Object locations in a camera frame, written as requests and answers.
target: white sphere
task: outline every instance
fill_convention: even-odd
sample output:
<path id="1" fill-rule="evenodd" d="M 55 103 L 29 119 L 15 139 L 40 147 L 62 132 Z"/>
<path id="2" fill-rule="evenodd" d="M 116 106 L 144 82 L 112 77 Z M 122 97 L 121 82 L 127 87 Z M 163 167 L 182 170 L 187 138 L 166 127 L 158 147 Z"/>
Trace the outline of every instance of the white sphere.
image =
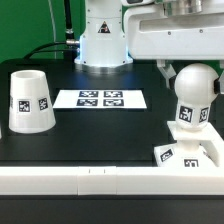
<path id="1" fill-rule="evenodd" d="M 210 105 L 217 96 L 214 81 L 218 77 L 208 65 L 197 63 L 185 67 L 175 81 L 178 99 L 191 105 Z"/>

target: black tabletop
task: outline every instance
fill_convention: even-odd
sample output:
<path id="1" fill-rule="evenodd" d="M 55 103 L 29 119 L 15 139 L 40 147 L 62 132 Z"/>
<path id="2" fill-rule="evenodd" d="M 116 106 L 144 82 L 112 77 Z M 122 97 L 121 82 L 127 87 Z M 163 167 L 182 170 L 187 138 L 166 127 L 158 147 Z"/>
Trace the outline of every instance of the black tabletop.
<path id="1" fill-rule="evenodd" d="M 179 71 L 190 62 L 176 62 Z M 32 135 L 8 128 L 10 74 L 46 72 L 52 103 L 61 89 L 142 90 L 147 109 L 55 109 L 56 126 Z M 78 71 L 63 60 L 9 60 L 0 65 L 1 166 L 156 166 L 155 146 L 174 142 L 166 122 L 177 98 L 155 62 L 114 74 Z M 224 98 L 210 122 L 224 137 Z M 1 223 L 223 223 L 220 196 L 20 196 L 0 198 Z"/>

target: white pedestal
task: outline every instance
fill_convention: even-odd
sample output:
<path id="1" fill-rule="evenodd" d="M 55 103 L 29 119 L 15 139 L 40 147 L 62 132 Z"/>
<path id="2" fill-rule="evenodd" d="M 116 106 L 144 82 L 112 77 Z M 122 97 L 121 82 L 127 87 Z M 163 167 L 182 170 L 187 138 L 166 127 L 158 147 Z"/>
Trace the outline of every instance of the white pedestal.
<path id="1" fill-rule="evenodd" d="M 183 130 L 176 122 L 171 121 L 168 121 L 168 127 L 177 143 L 155 147 L 154 153 L 159 167 L 222 166 L 224 142 L 210 123 L 197 132 Z M 206 147 L 210 145 L 213 146 L 212 151 Z"/>

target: black cable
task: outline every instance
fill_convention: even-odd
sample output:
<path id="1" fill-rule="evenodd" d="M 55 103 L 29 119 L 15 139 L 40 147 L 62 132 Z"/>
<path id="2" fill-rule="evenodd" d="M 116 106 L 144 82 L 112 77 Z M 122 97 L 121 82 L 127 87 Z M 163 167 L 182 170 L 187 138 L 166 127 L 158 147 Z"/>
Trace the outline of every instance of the black cable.
<path id="1" fill-rule="evenodd" d="M 74 35 L 73 29 L 72 29 L 70 0 L 64 0 L 64 9 L 65 9 L 65 26 L 66 26 L 65 37 L 66 37 L 66 40 L 75 39 L 75 35 Z"/>
<path id="2" fill-rule="evenodd" d="M 37 52 L 41 49 L 44 49 L 44 48 L 47 48 L 47 47 L 52 47 L 52 46 L 56 46 L 56 45 L 66 45 L 66 42 L 53 42 L 53 43 L 48 43 L 48 44 L 44 44 L 44 45 L 41 45 L 37 48 L 35 48 L 34 50 L 32 50 L 30 53 L 28 53 L 27 55 L 25 55 L 23 58 L 24 59 L 29 59 L 34 52 Z"/>
<path id="3" fill-rule="evenodd" d="M 29 59 L 31 56 L 33 56 L 34 54 L 39 54 L 39 53 L 50 53 L 50 52 L 74 52 L 74 50 L 77 49 L 63 49 L 63 50 L 44 50 L 44 51 L 32 51 L 31 53 L 27 54 L 26 57 L 24 57 L 24 59 Z"/>

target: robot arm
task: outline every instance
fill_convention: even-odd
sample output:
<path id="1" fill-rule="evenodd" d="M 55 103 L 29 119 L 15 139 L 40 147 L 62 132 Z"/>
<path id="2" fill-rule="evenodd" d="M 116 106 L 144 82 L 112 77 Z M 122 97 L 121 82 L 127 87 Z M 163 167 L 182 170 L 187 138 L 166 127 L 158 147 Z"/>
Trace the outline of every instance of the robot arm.
<path id="1" fill-rule="evenodd" d="M 203 4 L 201 0 L 155 3 L 132 7 L 125 13 L 127 44 L 134 59 L 157 60 L 167 87 L 176 75 L 169 60 L 220 60 L 223 64 L 222 0 L 204 0 Z"/>

